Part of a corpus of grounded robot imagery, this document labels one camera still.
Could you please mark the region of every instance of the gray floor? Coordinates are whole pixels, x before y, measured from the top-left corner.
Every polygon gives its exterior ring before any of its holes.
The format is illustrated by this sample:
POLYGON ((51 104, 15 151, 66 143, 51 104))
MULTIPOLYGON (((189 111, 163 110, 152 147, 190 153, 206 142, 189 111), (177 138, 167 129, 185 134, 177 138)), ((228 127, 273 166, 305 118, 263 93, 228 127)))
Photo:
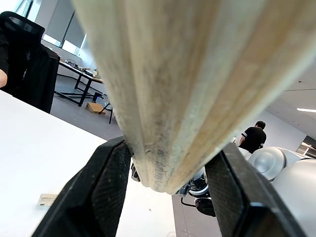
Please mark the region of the gray floor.
MULTIPOLYGON (((194 197, 185 196, 183 201, 194 205, 194 197)), ((221 237, 216 217, 206 216, 196 208, 181 204, 178 195, 172 196, 174 222, 177 237, 221 237)))
MULTIPOLYGON (((56 90, 78 92, 73 90, 75 84, 74 79, 58 76, 56 90)), ((89 92, 94 94, 95 90, 90 89, 89 92)), ((86 103, 91 101, 92 98, 88 97, 83 106, 78 107, 75 103, 54 95, 51 114, 105 140, 122 136, 115 118, 109 124, 109 112, 96 115, 85 109, 86 103)), ((183 206, 178 196, 173 196, 172 202, 177 237, 221 237, 216 218, 203 215, 194 207, 183 206)), ((194 204, 194 198, 186 196, 185 202, 194 204)))
MULTIPOLYGON (((58 76, 55 90, 78 93, 80 91, 73 90, 75 84, 74 79, 58 76)), ((85 85, 80 83, 79 87, 84 88, 85 85)), ((94 92, 96 91, 93 89, 89 90, 91 94, 94 92)), ((106 112, 105 115, 96 115, 85 109, 87 102, 91 101, 92 97, 87 97, 82 107, 79 107, 55 94, 50 114, 105 140, 122 136, 122 131, 115 118, 112 118, 111 124, 109 124, 110 112, 106 112)))

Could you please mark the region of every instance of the wooden dowel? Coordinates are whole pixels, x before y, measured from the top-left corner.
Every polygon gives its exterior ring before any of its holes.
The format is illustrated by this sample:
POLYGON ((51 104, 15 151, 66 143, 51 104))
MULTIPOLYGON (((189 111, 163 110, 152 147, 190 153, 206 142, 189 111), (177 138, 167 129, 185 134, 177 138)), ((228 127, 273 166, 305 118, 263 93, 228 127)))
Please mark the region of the wooden dowel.
POLYGON ((142 184, 175 193, 312 62, 315 0, 74 0, 142 184))

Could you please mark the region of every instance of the ceiling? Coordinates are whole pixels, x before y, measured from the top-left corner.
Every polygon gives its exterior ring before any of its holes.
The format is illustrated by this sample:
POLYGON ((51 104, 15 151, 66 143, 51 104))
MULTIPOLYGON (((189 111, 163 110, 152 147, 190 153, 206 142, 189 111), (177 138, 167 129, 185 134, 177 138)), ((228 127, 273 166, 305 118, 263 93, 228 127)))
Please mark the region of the ceiling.
POLYGON ((316 62, 266 108, 316 140, 316 113, 301 112, 296 108, 316 110, 316 62))

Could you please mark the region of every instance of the man in black shirt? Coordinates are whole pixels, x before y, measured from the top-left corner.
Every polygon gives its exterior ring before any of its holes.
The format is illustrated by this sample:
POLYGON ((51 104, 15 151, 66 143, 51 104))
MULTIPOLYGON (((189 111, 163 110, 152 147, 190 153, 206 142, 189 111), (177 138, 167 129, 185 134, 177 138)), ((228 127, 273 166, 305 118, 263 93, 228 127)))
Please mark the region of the man in black shirt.
POLYGON ((249 127, 242 133, 239 143, 239 150, 246 160, 248 160, 255 150, 262 148, 266 141, 266 134, 263 131, 266 124, 258 121, 254 127, 249 127))

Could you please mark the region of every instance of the window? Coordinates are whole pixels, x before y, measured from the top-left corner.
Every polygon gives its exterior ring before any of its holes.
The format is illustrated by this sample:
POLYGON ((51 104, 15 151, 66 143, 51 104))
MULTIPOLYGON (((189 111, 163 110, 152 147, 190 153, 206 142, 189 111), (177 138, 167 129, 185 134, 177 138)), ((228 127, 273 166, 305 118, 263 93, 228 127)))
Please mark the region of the window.
POLYGON ((60 45, 61 45, 61 42, 59 42, 58 40, 54 39, 53 37, 50 37, 47 34, 44 34, 43 40, 45 40, 47 42, 50 42, 51 44, 53 44, 53 45, 55 45, 57 47, 60 47, 60 45))
POLYGON ((43 40, 78 56, 84 36, 71 1, 58 0, 43 40))
POLYGON ((70 52, 74 55, 78 55, 79 50, 80 50, 77 46, 68 42, 67 40, 65 40, 62 49, 66 50, 67 52, 70 52))
POLYGON ((0 12, 14 11, 21 16, 27 16, 33 0, 6 0, 1 1, 0 12))

